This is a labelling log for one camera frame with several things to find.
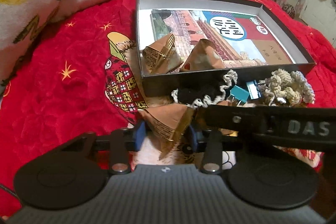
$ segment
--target bedspread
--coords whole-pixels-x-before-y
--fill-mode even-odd
[[[253,1],[271,9],[316,61],[307,76],[316,94],[314,107],[334,107],[333,47],[275,2]],[[148,104],[136,68],[124,54],[134,46],[135,5],[136,0],[110,0],[45,28],[31,60],[6,87],[0,109],[0,183],[12,188],[20,166],[83,132],[102,135],[134,124],[137,107]],[[107,94],[124,88],[127,92]],[[0,215],[19,207],[0,191]]]

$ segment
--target paper bag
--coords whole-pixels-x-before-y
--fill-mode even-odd
[[[151,74],[167,73],[183,63],[176,52],[173,34],[168,34],[146,47],[142,55]]]
[[[216,47],[208,39],[201,39],[189,54],[180,71],[199,71],[225,68]]]
[[[182,104],[170,104],[139,111],[161,142],[161,159],[180,141],[193,118],[194,110]]]

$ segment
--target crocheted yarn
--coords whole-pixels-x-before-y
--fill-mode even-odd
[[[216,95],[216,92],[211,92],[211,89],[208,89],[210,91],[206,95],[204,95],[204,91],[207,89],[202,89],[197,92],[193,92],[192,90],[188,89],[179,89],[173,90],[171,93],[171,96],[173,97],[174,103],[184,103],[188,107],[191,108],[199,108],[199,107],[208,107],[209,105],[216,105],[219,102],[222,102],[227,97],[227,89],[232,87],[233,85],[237,84],[238,75],[235,71],[229,70],[229,72],[223,76],[223,82],[219,86],[219,91],[221,92],[221,95]],[[194,96],[195,94],[201,95],[200,98],[194,99],[194,101],[190,104],[185,101],[185,98],[183,98],[183,95],[187,95],[189,98],[191,96]]]
[[[270,78],[259,82],[259,90],[263,92],[269,106],[276,105],[275,98],[279,98],[277,102],[288,102],[290,106],[300,104],[302,100],[311,104],[315,102],[315,93],[311,85],[299,71],[288,73],[278,69],[272,72]]]

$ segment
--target cable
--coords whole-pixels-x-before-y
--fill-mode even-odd
[[[4,185],[1,184],[1,183],[0,183],[0,189],[4,190],[4,191],[7,192],[8,194],[12,195],[14,198],[17,198],[17,199],[18,199],[16,193],[15,193],[13,190],[9,189],[8,187],[4,186]]]

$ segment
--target floral pattern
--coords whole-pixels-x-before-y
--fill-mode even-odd
[[[310,165],[313,168],[319,166],[322,152],[316,152],[314,150],[303,150],[297,148],[285,148],[285,147],[278,147],[280,150],[302,160],[306,164]]]

